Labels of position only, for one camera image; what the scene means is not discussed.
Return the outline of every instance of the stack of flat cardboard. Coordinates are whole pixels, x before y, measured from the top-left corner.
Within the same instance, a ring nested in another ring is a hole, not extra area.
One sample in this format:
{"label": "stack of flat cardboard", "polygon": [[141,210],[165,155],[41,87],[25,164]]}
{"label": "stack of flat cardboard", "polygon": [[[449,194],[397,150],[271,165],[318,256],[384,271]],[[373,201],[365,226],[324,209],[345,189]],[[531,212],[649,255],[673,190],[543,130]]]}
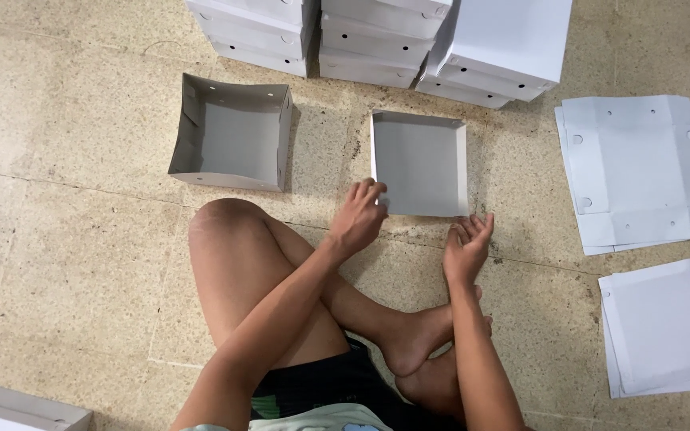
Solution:
{"label": "stack of flat cardboard", "polygon": [[320,0],[186,0],[223,57],[306,77]]}
{"label": "stack of flat cardboard", "polygon": [[322,0],[321,76],[408,88],[452,0]]}
{"label": "stack of flat cardboard", "polygon": [[582,97],[555,115],[585,255],[690,239],[687,97]]}
{"label": "stack of flat cardboard", "polygon": [[570,13],[571,0],[455,0],[416,90],[494,109],[531,102],[561,80]]}
{"label": "stack of flat cardboard", "polygon": [[690,390],[690,259],[599,279],[612,398]]}

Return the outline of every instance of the folded cardboard tray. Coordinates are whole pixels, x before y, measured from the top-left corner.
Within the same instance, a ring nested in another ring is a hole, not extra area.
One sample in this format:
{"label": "folded cardboard tray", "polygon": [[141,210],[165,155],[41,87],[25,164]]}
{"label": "folded cardboard tray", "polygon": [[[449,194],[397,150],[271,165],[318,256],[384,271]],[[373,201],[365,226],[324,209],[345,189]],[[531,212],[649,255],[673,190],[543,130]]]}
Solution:
{"label": "folded cardboard tray", "polygon": [[467,126],[460,120],[372,112],[372,177],[390,214],[467,216]]}
{"label": "folded cardboard tray", "polygon": [[182,75],[182,110],[169,175],[206,186],[284,191],[292,94],[288,85]]}

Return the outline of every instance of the hand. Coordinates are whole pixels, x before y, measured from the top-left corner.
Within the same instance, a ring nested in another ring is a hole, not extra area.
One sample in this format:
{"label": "hand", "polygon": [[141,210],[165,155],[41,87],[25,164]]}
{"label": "hand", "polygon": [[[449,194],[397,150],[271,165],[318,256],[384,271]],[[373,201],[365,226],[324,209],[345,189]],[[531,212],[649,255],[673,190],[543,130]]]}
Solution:
{"label": "hand", "polygon": [[341,261],[348,260],[377,239],[379,228],[388,217],[388,208],[375,202],[380,193],[387,191],[384,183],[374,182],[372,178],[350,186],[345,205],[334,216],[327,235]]}
{"label": "hand", "polygon": [[449,287],[473,286],[475,277],[488,257],[488,246],[494,232],[494,214],[482,221],[476,215],[461,217],[448,231],[443,269]]}

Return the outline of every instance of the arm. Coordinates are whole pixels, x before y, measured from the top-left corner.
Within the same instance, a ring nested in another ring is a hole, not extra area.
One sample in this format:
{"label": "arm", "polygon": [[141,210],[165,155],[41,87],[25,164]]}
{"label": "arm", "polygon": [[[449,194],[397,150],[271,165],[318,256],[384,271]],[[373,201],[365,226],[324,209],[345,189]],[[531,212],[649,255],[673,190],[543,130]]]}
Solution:
{"label": "arm", "polygon": [[488,257],[494,215],[472,215],[449,231],[444,271],[452,300],[457,373],[465,420],[476,431],[523,431],[521,409],[502,367],[473,282]]}
{"label": "arm", "polygon": [[248,427],[252,393],[299,336],[325,280],[377,237],[387,208],[374,202],[386,190],[372,179],[351,186],[326,239],[254,307],[206,363],[170,430],[201,424],[231,431]]}

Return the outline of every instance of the stacked shoe box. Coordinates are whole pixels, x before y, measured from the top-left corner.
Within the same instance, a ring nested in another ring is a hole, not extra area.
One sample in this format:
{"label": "stacked shoe box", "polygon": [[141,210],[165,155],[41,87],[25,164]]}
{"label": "stacked shoe box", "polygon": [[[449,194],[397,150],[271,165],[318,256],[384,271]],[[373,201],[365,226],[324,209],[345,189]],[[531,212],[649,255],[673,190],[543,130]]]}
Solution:
{"label": "stacked shoe box", "polygon": [[222,57],[306,77],[320,0],[186,0]]}
{"label": "stacked shoe box", "polygon": [[571,0],[454,0],[416,90],[494,109],[531,102],[561,80],[570,13]]}
{"label": "stacked shoe box", "polygon": [[408,88],[452,0],[321,0],[321,76]]}

